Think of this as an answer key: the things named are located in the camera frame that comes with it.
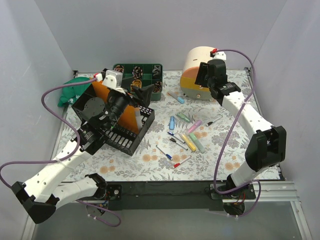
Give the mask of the orange file folder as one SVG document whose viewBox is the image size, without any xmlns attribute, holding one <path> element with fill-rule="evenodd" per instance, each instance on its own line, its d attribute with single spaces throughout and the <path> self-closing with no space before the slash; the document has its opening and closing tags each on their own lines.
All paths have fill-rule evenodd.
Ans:
<svg viewBox="0 0 320 240">
<path fill-rule="evenodd" d="M 143 104 L 143 101 L 121 87 L 109 88 L 103 85 L 102 81 L 95 81 L 92 85 L 96 96 L 105 103 L 107 129 L 110 130 L 119 125 L 138 134 L 140 129 L 137 124 L 136 109 Z"/>
</svg>

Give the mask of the round cream drawer cabinet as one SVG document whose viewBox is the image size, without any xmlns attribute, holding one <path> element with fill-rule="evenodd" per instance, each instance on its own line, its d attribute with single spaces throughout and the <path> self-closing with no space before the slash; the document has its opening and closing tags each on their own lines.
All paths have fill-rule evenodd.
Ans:
<svg viewBox="0 0 320 240">
<path fill-rule="evenodd" d="M 200 63 L 207 63 L 212 59 L 210 51 L 213 49 L 210 46 L 198 46 L 188 52 L 180 77 L 180 88 L 185 96 L 196 100 L 213 100 L 208 88 L 195 84 Z"/>
</svg>

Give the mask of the grey marker light-blue cap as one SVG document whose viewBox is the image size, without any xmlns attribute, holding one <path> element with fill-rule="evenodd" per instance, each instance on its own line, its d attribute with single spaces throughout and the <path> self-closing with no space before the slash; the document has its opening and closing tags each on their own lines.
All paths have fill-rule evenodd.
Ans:
<svg viewBox="0 0 320 240">
<path fill-rule="evenodd" d="M 177 100 L 180 104 L 184 104 L 185 101 L 182 97 L 178 96 L 175 92 L 173 91 L 168 91 L 167 92 L 171 97 L 173 97 L 175 100 Z"/>
</svg>

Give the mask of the black mesh file organizer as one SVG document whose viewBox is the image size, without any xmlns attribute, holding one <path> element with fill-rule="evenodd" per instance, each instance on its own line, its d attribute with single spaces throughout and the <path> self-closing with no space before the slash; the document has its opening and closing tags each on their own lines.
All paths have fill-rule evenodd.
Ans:
<svg viewBox="0 0 320 240">
<path fill-rule="evenodd" d="M 149 107 L 155 87 L 130 92 L 122 88 L 122 73 L 106 68 L 95 77 L 72 105 L 81 120 L 79 150 L 94 155 L 107 144 L 132 156 L 155 119 Z"/>
</svg>

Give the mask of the pink highlighter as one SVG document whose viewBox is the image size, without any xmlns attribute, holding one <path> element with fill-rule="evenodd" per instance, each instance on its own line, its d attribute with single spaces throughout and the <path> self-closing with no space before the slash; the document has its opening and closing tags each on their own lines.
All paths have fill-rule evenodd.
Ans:
<svg viewBox="0 0 320 240">
<path fill-rule="evenodd" d="M 201 120 L 197 120 L 187 131 L 186 134 L 189 135 L 193 133 L 200 125 L 202 124 Z"/>
</svg>

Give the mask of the green highlighter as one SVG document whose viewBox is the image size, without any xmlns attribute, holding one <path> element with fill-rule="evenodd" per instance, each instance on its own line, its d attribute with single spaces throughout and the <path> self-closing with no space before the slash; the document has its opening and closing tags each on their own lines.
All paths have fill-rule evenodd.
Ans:
<svg viewBox="0 0 320 240">
<path fill-rule="evenodd" d="M 205 148 L 204 146 L 200 143 L 200 141 L 198 140 L 198 138 L 196 137 L 196 135 L 194 133 L 190 133 L 189 134 L 190 139 L 193 141 L 193 143 L 197 146 L 197 148 L 199 149 L 199 151 L 201 153 L 205 152 Z"/>
</svg>

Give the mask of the yellow highlighter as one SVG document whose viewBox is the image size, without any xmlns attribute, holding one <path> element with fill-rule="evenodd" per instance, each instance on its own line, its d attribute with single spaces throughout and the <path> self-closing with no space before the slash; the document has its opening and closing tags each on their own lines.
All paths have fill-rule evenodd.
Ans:
<svg viewBox="0 0 320 240">
<path fill-rule="evenodd" d="M 193 142 L 184 133 L 180 133 L 179 136 L 187 144 L 187 146 L 190 148 L 192 152 L 195 152 L 197 150 Z"/>
</svg>

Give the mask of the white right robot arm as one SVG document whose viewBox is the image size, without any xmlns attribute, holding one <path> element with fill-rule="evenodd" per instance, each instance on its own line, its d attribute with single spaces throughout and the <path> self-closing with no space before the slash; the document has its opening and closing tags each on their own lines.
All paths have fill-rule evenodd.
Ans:
<svg viewBox="0 0 320 240">
<path fill-rule="evenodd" d="M 208 88 L 211 96 L 228 110 L 245 130 L 250 141 L 245 151 L 245 162 L 227 177 L 224 191 L 232 199 L 245 192 L 245 186 L 260 173 L 285 160 L 287 132 L 274 126 L 245 102 L 241 89 L 228 81 L 226 64 L 221 59 L 201 62 L 195 84 Z"/>
</svg>

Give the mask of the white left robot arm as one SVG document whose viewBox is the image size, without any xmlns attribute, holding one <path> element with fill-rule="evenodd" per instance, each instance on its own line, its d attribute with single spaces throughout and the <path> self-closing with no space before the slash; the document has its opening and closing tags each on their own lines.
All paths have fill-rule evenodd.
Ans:
<svg viewBox="0 0 320 240">
<path fill-rule="evenodd" d="M 114 197 L 107 181 L 97 173 L 68 184 L 63 180 L 104 145 L 129 156 L 135 153 L 155 119 L 149 107 L 154 86 L 132 89 L 130 94 L 92 83 L 72 106 L 81 120 L 75 136 L 35 176 L 11 186 L 34 223 L 45 222 L 58 208 L 82 198 Z"/>
</svg>

